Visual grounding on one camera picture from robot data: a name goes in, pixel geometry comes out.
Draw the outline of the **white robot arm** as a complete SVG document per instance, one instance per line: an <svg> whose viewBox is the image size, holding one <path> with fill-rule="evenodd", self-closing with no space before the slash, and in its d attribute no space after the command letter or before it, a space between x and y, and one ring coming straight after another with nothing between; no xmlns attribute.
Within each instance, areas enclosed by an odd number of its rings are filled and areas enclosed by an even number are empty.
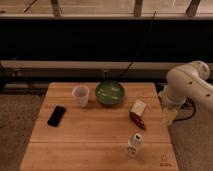
<svg viewBox="0 0 213 171"><path fill-rule="evenodd" d="M167 85L158 94L167 125L174 122L177 110L187 98L213 113L213 86L206 82L209 76L209 66L202 61L192 61L168 71Z"/></svg>

